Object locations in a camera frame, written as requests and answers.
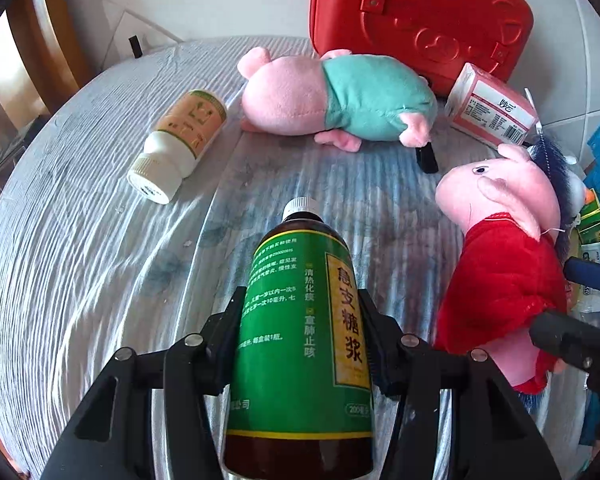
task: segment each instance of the peppa pig plush toy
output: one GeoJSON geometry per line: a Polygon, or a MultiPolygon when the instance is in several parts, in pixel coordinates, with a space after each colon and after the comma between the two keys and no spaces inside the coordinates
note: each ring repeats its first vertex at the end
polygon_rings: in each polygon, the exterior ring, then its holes
{"type": "Polygon", "coordinates": [[[457,354],[479,346],[517,391],[537,394],[557,362],[532,345],[528,327],[547,308],[567,311],[555,251],[562,199],[550,180],[556,172],[542,167],[553,160],[546,150],[537,150],[538,163],[521,146],[501,144],[498,152],[504,158],[452,169],[436,189],[440,209],[465,238],[435,346],[457,354]]]}
{"type": "Polygon", "coordinates": [[[429,142],[438,104],[426,81],[397,59],[331,50],[320,59],[271,60],[263,47],[238,62],[249,82],[242,128],[283,136],[316,134],[320,144],[346,152],[362,139],[429,142]]]}

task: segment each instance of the red dress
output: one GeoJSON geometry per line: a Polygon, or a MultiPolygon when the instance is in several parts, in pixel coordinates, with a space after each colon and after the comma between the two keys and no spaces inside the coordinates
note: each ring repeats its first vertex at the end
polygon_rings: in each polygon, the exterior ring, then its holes
{"type": "MultiPolygon", "coordinates": [[[[466,234],[458,266],[438,312],[435,347],[453,354],[501,338],[547,308],[567,311],[564,276],[554,242],[528,236],[508,213],[497,213],[466,234]]],[[[556,358],[540,352],[536,376],[515,389],[537,394],[556,358]]]]}

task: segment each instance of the product box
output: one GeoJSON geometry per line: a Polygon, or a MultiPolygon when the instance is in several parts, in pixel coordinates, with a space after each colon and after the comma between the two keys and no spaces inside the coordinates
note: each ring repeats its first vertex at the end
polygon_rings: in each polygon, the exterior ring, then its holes
{"type": "Polygon", "coordinates": [[[461,132],[497,148],[522,144],[538,114],[522,95],[502,81],[466,63],[449,94],[445,114],[461,132]]]}
{"type": "Polygon", "coordinates": [[[576,227],[583,245],[600,242],[600,201],[596,191],[592,191],[596,199],[582,208],[580,225],[576,227]]]}

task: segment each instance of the white bottle cap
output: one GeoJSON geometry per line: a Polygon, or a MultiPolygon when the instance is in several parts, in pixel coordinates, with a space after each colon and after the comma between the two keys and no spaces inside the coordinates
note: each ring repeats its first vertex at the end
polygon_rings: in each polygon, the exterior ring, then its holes
{"type": "Polygon", "coordinates": [[[316,216],[320,216],[321,213],[320,206],[318,206],[318,203],[313,198],[298,196],[285,205],[285,210],[282,213],[282,221],[284,222],[293,213],[299,212],[312,213],[316,216]]]}
{"type": "Polygon", "coordinates": [[[136,190],[158,204],[169,203],[182,184],[178,169],[157,153],[138,155],[126,179],[136,190]]]}

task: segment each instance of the green bottle label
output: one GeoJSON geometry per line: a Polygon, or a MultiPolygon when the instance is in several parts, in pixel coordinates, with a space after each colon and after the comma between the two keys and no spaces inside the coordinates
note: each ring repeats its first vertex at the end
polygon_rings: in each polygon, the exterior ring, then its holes
{"type": "Polygon", "coordinates": [[[227,434],[296,440],[371,437],[371,395],[349,251],[311,230],[253,257],[227,434]]]}

